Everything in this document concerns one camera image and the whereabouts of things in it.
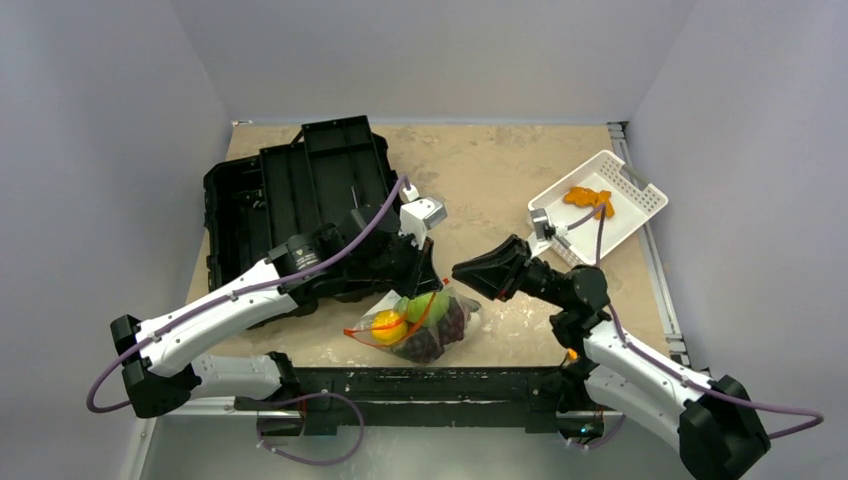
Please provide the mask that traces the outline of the green cabbage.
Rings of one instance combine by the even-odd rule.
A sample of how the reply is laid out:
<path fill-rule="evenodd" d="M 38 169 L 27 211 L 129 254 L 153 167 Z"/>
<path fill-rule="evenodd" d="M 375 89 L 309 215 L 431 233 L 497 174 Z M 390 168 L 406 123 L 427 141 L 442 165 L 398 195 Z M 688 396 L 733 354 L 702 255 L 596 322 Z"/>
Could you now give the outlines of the green cabbage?
<path fill-rule="evenodd" d="M 450 295 L 445 292 L 423 294 L 415 298 L 401 297 L 394 310 L 410 324 L 421 322 L 423 328 L 436 325 L 448 312 Z"/>

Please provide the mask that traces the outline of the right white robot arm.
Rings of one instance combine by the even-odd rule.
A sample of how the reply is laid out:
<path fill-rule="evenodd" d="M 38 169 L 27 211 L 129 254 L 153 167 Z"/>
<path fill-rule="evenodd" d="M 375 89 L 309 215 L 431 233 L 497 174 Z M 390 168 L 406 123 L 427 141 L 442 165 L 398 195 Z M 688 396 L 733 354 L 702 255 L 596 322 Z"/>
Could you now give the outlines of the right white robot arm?
<path fill-rule="evenodd" d="M 460 262 L 454 280 L 506 302 L 522 292 L 558 308 L 550 316 L 558 343 L 578 361 L 561 381 L 576 407 L 591 401 L 633 420 L 675 449 L 696 479 L 739 479 L 771 448 L 744 386 L 680 365 L 621 327 L 608 282 L 597 266 L 561 272 L 511 235 L 494 250 Z"/>

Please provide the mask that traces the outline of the clear zip bag orange zipper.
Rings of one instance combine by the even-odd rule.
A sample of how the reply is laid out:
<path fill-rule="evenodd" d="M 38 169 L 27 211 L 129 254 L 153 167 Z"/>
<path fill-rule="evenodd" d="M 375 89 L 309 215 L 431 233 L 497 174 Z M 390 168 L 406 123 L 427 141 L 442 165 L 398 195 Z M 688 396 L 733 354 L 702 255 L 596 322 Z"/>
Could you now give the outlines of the clear zip bag orange zipper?
<path fill-rule="evenodd" d="M 473 333 L 476 331 L 476 329 L 480 326 L 481 304 L 478 301 L 459 293 L 451 285 L 446 285 L 446 286 L 444 286 L 444 288 L 442 290 L 436 291 L 436 292 L 445 292 L 445 293 L 448 293 L 450 296 L 457 297 L 460 301 L 464 301 L 467 304 L 467 308 L 468 308 L 468 311 L 469 311 L 469 314 L 470 314 L 470 318 L 469 318 L 470 322 L 469 322 L 468 327 L 466 328 L 466 337 L 462 341 L 460 341 L 458 343 L 451 344 L 450 346 L 448 346 L 446 351 L 445 351 L 445 353 L 446 353 L 450 349 L 457 347 L 457 346 L 461 345 L 462 343 L 466 342 L 467 340 L 469 340 L 470 337 L 473 335 Z M 346 328 L 344 330 L 344 335 L 346 337 L 362 344 L 362 345 L 366 345 L 368 347 L 371 347 L 371 348 L 374 348 L 376 350 L 379 350 L 379 351 L 382 351 L 382 352 L 385 352 L 385 353 L 388 353 L 388 354 L 395 356 L 394 354 L 391 353 L 390 348 L 392 346 L 402 342 L 403 340 L 407 339 L 411 334 L 414 334 L 421 327 L 421 322 L 418 322 L 416 324 L 410 324 L 410 323 L 407 322 L 408 323 L 407 335 L 401 341 L 399 341 L 399 342 L 397 342 L 393 345 L 379 345 L 373 339 L 373 337 L 371 335 L 370 326 L 371 326 L 371 323 L 373 321 L 374 316 L 378 312 L 383 311 L 383 310 L 394 310 L 395 304 L 400 300 L 401 297 L 404 297 L 404 296 L 399 295 L 395 291 L 390 291 L 385 296 L 383 296 L 383 298 L 377 304 L 375 304 L 371 309 L 369 309 L 365 314 L 363 314 L 353 326 Z"/>

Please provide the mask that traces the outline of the yellow orange fruit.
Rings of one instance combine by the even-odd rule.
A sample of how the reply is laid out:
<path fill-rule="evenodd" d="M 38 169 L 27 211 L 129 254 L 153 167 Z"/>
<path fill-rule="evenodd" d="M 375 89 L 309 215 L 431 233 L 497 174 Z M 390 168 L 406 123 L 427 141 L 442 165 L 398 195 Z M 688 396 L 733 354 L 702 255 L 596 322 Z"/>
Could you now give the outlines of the yellow orange fruit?
<path fill-rule="evenodd" d="M 383 310 L 374 316 L 370 332 L 379 345 L 393 345 L 407 335 L 408 323 L 404 314 Z"/>

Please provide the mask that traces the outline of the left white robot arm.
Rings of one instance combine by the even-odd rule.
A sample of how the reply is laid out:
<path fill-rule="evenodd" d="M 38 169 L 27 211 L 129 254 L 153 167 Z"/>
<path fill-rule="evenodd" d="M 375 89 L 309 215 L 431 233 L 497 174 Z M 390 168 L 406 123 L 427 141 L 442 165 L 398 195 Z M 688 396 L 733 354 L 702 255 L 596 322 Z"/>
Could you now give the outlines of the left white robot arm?
<path fill-rule="evenodd" d="M 416 297 L 438 291 L 428 232 L 447 216 L 425 198 L 351 210 L 341 224 L 291 236 L 230 283 L 172 313 L 110 324 L 129 405 L 139 418 L 204 397 L 241 396 L 284 409 L 298 382 L 281 353 L 213 357 L 213 346 L 248 328 L 310 314 L 320 299 L 357 301 L 375 292 Z"/>

